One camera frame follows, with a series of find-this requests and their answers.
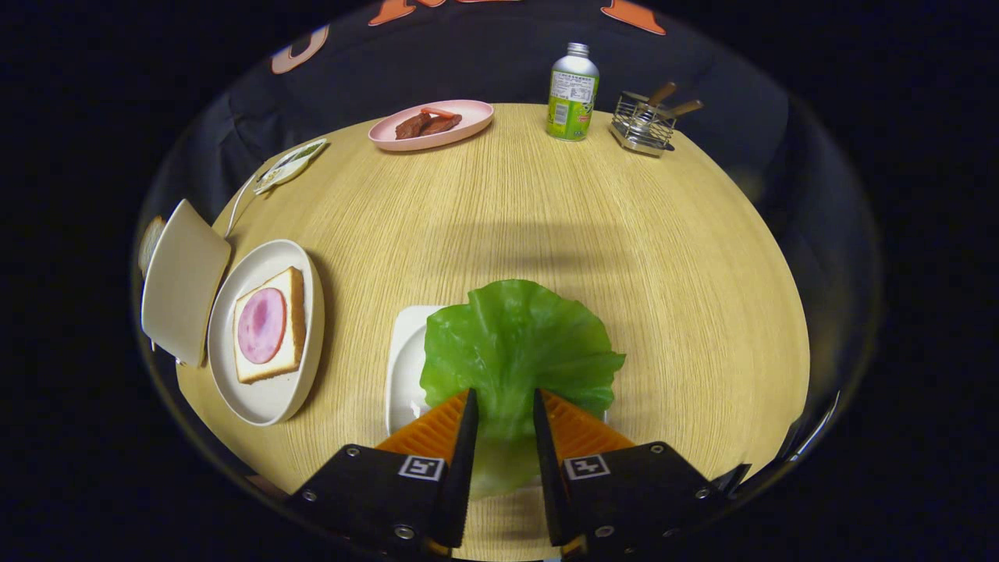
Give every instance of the white cable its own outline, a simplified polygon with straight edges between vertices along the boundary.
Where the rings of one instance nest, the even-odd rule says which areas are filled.
[[[248,179],[247,182],[243,184],[243,187],[240,188],[240,194],[236,196],[236,203],[233,204],[233,213],[229,215],[229,226],[226,228],[226,235],[223,236],[223,238],[229,238],[229,233],[233,231],[233,221],[236,220],[236,209],[240,207],[240,199],[243,198],[243,193],[247,190],[247,187],[250,187],[250,183],[256,175],[257,174],[250,176],[250,179]]]

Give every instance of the bread slice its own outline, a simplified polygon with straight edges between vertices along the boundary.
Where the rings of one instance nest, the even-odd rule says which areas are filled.
[[[146,272],[149,271],[149,262],[153,260],[156,243],[160,241],[160,236],[166,227],[166,221],[157,215],[146,227],[146,232],[142,234],[142,240],[139,242],[139,271],[142,272],[143,279],[146,278]]]
[[[267,363],[258,365],[244,357],[240,351],[238,330],[240,316],[250,297],[267,287],[274,287],[285,296],[285,335],[275,356]],[[298,269],[289,267],[237,299],[236,312],[233,314],[233,350],[236,353],[236,376],[241,383],[252,384],[297,370],[302,362],[305,341],[305,281]]]

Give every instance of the green lettuce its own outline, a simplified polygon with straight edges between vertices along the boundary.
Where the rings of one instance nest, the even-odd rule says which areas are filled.
[[[503,494],[538,473],[533,392],[544,388],[600,416],[624,356],[600,319],[537,283],[506,280],[469,293],[469,304],[427,319],[420,385],[437,406],[475,388],[479,436],[472,497]]]

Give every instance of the round table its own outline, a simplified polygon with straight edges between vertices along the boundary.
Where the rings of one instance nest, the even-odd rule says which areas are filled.
[[[344,444],[377,445],[399,312],[522,278],[581,301],[627,354],[614,429],[669,443],[708,479],[739,463],[751,476],[774,458],[804,405],[809,349],[762,219],[680,132],[674,151],[653,158],[620,148],[609,114],[594,112],[578,143],[548,137],[544,119],[544,106],[498,104],[484,132],[412,153],[376,148],[375,122],[360,123],[326,135],[298,178],[244,197],[229,269],[264,242],[295,240],[318,268],[327,324],[309,398],[275,426],[233,414],[207,361],[178,366],[184,396],[226,446],[293,492]],[[220,234],[232,205],[215,221]],[[455,555],[557,556],[540,489],[472,502]]]

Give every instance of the meat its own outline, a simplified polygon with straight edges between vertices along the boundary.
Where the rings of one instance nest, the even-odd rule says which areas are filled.
[[[240,351],[251,363],[267,363],[285,337],[285,295],[273,287],[261,289],[243,308],[238,327]]]
[[[427,126],[424,127],[424,130],[421,131],[420,136],[426,137],[427,135],[443,133],[453,129],[455,125],[458,125],[461,122],[462,116],[458,113],[456,113],[454,117],[450,118],[439,115],[431,119],[430,123],[428,123]]]
[[[421,129],[431,121],[431,116],[418,113],[396,127],[396,140],[412,139],[420,136]]]

